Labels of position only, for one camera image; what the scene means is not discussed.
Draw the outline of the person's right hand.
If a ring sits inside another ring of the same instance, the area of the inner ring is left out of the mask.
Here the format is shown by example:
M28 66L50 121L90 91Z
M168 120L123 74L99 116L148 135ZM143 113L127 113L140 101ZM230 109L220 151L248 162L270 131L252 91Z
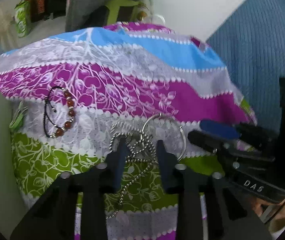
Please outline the person's right hand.
M269 206L272 207L271 213L269 214L270 216L279 211L268 224L270 234L272 235L273 239L277 239L285 230L285 200L280 204L273 204L260 198L253 197L250 200L250 205L251 209L257 214L258 217L261 217Z

